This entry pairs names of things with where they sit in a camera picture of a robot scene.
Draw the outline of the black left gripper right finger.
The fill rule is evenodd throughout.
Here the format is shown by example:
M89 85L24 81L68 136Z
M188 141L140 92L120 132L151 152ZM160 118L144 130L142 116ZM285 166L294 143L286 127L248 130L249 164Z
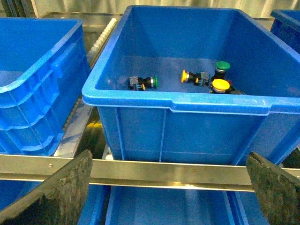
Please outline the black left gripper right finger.
M251 152L247 172L261 211L270 225L300 223L300 180L261 155Z

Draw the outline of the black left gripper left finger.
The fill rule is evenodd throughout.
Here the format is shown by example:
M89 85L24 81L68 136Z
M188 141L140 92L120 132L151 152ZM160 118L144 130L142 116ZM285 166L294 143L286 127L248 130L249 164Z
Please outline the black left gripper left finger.
M89 191L92 153L84 150L0 212L2 225L76 225Z

